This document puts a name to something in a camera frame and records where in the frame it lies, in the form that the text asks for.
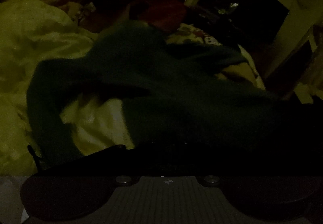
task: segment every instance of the white duvet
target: white duvet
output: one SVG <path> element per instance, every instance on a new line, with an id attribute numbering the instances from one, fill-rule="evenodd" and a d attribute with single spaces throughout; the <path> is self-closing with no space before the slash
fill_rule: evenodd
<path id="1" fill-rule="evenodd" d="M 45 59 L 82 57 L 93 34 L 78 28 L 62 10 L 39 0 L 0 4 L 0 175 L 36 172 L 27 145 L 33 143 L 26 91 L 36 65 Z"/>

